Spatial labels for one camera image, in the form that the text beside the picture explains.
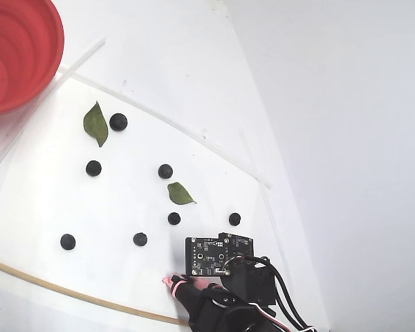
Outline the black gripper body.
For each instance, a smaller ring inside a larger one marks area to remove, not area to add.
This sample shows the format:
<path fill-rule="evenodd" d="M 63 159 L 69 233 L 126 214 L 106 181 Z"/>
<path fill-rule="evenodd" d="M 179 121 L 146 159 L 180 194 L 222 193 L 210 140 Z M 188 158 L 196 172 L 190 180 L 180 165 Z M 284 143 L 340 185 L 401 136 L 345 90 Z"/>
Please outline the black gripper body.
<path fill-rule="evenodd" d="M 220 288 L 209 289 L 211 309 L 189 313 L 193 331 L 286 331 L 274 317 L 254 304 L 248 304 L 231 292 Z"/>

